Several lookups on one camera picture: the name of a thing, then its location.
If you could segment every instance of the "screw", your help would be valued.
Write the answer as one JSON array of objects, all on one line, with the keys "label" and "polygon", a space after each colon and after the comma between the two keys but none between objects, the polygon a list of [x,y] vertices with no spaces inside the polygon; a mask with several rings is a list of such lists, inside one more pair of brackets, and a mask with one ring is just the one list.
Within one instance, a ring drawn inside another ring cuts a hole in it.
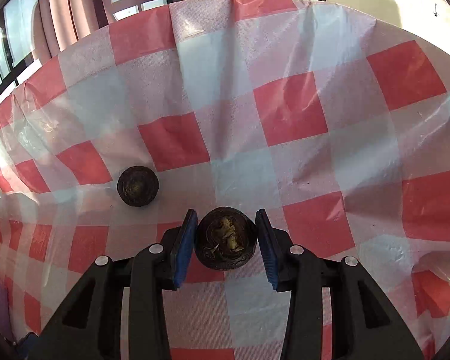
[{"label": "screw", "polygon": [[302,254],[303,248],[300,245],[292,245],[290,247],[290,253],[292,254]]},{"label": "screw", "polygon": [[107,256],[98,256],[95,259],[95,264],[98,266],[105,266],[108,264],[108,257]]},{"label": "screw", "polygon": [[348,266],[356,266],[358,263],[359,261],[353,256],[345,257],[345,264],[347,264]]},{"label": "screw", "polygon": [[152,254],[159,254],[164,251],[164,248],[160,244],[153,244],[148,248],[148,251]]}]

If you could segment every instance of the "checkered tablecloth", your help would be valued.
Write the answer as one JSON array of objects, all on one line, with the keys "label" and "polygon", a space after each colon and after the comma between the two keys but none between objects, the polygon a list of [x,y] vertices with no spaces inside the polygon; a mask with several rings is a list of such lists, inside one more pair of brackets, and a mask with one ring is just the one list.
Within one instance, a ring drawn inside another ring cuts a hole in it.
[{"label": "checkered tablecloth", "polygon": [[[160,180],[145,208],[116,192],[134,165]],[[450,56],[295,0],[188,0],[67,48],[0,105],[15,335],[40,333],[96,256],[133,256],[188,208],[217,206],[265,208],[319,257],[358,257],[433,353],[450,334],[450,285],[413,268],[450,253]],[[289,294],[272,291],[259,250],[226,272],[193,256],[163,297],[174,360],[279,358]],[[329,307],[324,323],[330,358]]]}]

